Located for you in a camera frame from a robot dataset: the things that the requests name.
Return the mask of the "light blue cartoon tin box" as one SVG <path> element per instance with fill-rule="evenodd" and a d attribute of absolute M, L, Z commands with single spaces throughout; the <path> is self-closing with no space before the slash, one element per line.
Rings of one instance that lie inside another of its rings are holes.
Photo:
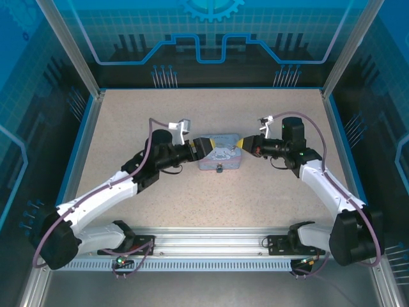
<path fill-rule="evenodd" d="M 212 138 L 215 141 L 215 148 L 204 159 L 199 161 L 201 171 L 216 171 L 219 163 L 222 163 L 224 170 L 238 169 L 241 165 L 241 149 L 232 151 L 233 145 L 241 139 L 238 134 L 207 134 L 204 138 Z"/>

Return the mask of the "aluminium mounting rail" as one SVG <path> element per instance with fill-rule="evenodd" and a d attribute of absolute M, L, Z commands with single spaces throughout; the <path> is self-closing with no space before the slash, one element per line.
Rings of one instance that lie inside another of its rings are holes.
<path fill-rule="evenodd" d="M 116 249 L 126 237 L 135 237 L 136 234 L 126 224 L 115 221 L 107 226 L 87 228 L 79 235 L 74 235 L 70 228 L 53 230 L 45 243 L 40 239 L 32 238 L 31 243 L 39 251 L 41 257 L 52 269 L 58 269 L 69 263 L 77 255 L 97 252 L 100 249 Z M 158 248 L 169 247 L 176 255 L 209 255 L 237 254 L 240 248 L 255 246 L 268 251 L 266 236 L 262 239 L 245 237 L 236 230 L 231 233 L 179 233 L 172 235 L 154 235 L 155 244 L 153 254 Z"/>

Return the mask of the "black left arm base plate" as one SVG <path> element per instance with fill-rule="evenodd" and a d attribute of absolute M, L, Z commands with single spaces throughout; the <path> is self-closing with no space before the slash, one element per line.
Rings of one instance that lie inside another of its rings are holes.
<path fill-rule="evenodd" d="M 154 235 L 136 235 L 135 237 L 126 237 L 116 249 L 98 250 L 97 255 L 143 256 L 146 253 L 152 255 L 154 244 Z"/>

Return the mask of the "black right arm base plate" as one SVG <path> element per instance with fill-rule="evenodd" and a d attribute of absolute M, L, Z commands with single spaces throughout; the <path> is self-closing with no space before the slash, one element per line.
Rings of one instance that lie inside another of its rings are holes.
<path fill-rule="evenodd" d="M 323 256 L 326 253 L 322 249 L 302 245 L 288 235 L 269 235 L 266 239 L 270 256 Z"/>

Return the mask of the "aluminium frame post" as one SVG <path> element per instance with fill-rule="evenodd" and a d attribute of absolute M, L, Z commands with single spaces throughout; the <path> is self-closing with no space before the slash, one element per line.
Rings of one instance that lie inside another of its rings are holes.
<path fill-rule="evenodd" d="M 89 91 L 90 95 L 99 100 L 102 90 L 100 89 L 95 76 L 86 61 L 83 53 L 81 52 L 75 38 L 73 37 L 69 27 L 67 26 L 64 18 L 60 14 L 57 6 L 53 0 L 35 0 L 44 14 L 47 22 L 52 28 L 54 34 L 57 36 L 60 44 L 65 50 L 70 61 L 74 65 L 79 77 L 82 79 L 85 87 Z"/>
<path fill-rule="evenodd" d="M 385 0 L 368 0 L 366 7 L 360 15 L 355 27 L 353 28 L 351 35 L 346 41 L 335 65 L 329 73 L 327 80 L 321 91 L 323 100 L 328 100 L 332 94 L 335 86 L 342 77 L 348 64 L 350 63 L 353 55 L 357 51 L 359 45 L 362 43 L 368 29 L 377 16 L 380 8 Z"/>

